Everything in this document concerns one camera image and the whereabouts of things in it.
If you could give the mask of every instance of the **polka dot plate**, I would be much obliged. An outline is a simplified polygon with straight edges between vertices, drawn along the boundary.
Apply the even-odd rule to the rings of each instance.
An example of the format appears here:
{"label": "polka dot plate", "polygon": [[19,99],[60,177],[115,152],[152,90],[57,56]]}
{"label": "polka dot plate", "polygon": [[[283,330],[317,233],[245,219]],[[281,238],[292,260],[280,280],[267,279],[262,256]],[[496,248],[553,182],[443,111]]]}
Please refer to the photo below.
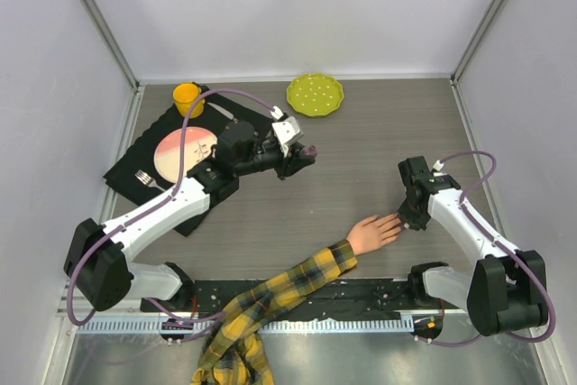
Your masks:
{"label": "polka dot plate", "polygon": [[287,101],[303,115],[326,116],[343,101],[343,86],[331,76],[319,72],[304,74],[287,87]]}

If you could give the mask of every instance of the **black placemat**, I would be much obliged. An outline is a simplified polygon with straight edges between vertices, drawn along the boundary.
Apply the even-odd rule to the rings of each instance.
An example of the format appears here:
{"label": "black placemat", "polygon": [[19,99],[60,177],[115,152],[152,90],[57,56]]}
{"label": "black placemat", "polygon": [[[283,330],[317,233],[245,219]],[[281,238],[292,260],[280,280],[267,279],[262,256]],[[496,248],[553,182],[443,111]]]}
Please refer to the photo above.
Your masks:
{"label": "black placemat", "polygon": [[[206,86],[201,86],[201,88],[203,92],[208,90]],[[171,93],[167,93],[166,98],[171,99]],[[222,95],[214,94],[208,96],[206,101],[225,108],[240,121],[251,123],[259,135],[265,135],[270,129],[272,119],[269,116],[256,113]],[[179,110],[174,105],[169,108],[164,115],[159,117],[148,130],[134,141],[134,144],[126,151],[126,154],[104,175],[106,185],[136,205],[143,205],[160,194],[158,189],[145,187],[134,176],[138,170],[151,175],[161,187],[170,188],[173,184],[164,179],[154,168],[153,156],[160,141],[168,134],[182,127],[182,120]],[[188,126],[206,128],[218,136],[229,122],[231,121],[226,116],[212,106],[205,104],[202,115],[195,119],[190,119]],[[206,214],[190,218],[175,227],[174,230],[179,234],[188,236],[200,225]]]}

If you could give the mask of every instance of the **robotic arm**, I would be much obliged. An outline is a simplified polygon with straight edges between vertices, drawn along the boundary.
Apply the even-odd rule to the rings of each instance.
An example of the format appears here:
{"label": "robotic arm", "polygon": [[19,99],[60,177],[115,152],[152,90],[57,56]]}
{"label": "robotic arm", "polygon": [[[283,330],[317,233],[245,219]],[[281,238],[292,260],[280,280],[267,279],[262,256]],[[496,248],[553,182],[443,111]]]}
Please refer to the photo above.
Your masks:
{"label": "robotic arm", "polygon": [[[141,298],[156,298],[170,310],[188,307],[192,280],[181,268],[174,263],[153,266],[133,260],[174,226],[229,198],[239,188],[240,176],[275,169],[279,179],[285,179],[315,162],[315,147],[298,142],[303,133],[297,120],[273,115],[278,121],[263,139],[255,137],[251,124],[230,122],[218,136],[212,156],[187,173],[178,193],[171,188],[103,225],[92,219],[78,225],[64,265],[69,277],[89,248],[116,227],[124,228],[102,244],[78,274],[77,285],[96,311],[123,299]],[[166,205],[156,209],[163,201]],[[146,217],[136,218],[142,214]]]}
{"label": "robotic arm", "polygon": [[[441,262],[413,267],[409,281],[417,302],[427,305],[432,298],[444,299],[467,311],[485,336],[544,325],[548,308],[542,294],[496,241],[515,252],[545,286],[542,257],[535,251],[520,251],[495,231],[466,198],[461,201],[459,184],[450,175],[430,170],[424,157],[404,160],[398,169],[407,191],[398,209],[401,221],[407,228],[426,230],[429,220],[436,220],[475,267],[472,277]],[[463,206],[486,233],[463,212]]]}

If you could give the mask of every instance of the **white wall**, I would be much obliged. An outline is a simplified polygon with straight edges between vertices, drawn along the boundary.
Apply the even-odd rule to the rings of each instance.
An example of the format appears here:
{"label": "white wall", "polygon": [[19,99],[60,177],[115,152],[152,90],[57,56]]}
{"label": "white wall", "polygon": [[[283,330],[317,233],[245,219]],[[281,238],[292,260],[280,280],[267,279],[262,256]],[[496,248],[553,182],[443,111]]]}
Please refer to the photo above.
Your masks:
{"label": "white wall", "polygon": [[0,0],[0,17],[0,381],[36,385],[131,92],[78,0]]}
{"label": "white wall", "polygon": [[576,30],[576,0],[508,0],[461,83],[473,130],[499,159],[494,189],[510,237],[545,256],[569,369],[577,353]]}
{"label": "white wall", "polygon": [[490,0],[96,0],[140,79],[450,73]]}

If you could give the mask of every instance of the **flannel shirt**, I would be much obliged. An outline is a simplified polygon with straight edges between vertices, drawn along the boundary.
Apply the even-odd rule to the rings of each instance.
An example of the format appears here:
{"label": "flannel shirt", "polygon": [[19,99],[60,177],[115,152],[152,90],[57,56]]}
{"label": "flannel shirt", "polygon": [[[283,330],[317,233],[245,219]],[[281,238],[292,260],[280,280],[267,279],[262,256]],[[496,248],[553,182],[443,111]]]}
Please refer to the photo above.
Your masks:
{"label": "flannel shirt", "polygon": [[343,240],[233,299],[224,308],[222,323],[206,339],[191,385],[273,385],[256,332],[356,263],[353,248]]}

